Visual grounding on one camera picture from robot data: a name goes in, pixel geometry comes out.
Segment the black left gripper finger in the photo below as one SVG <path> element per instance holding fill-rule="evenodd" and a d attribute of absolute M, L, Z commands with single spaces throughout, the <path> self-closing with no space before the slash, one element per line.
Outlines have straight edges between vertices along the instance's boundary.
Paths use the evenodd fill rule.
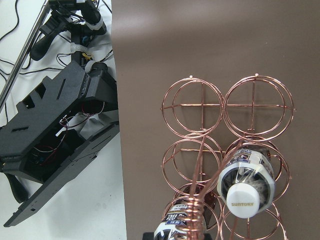
<path fill-rule="evenodd" d="M 142 240 L 153 240 L 154 233 L 153 232 L 145 232 L 142 235 Z M 212 240 L 212 237 L 209 233 L 204 234 L 204 240 Z"/>

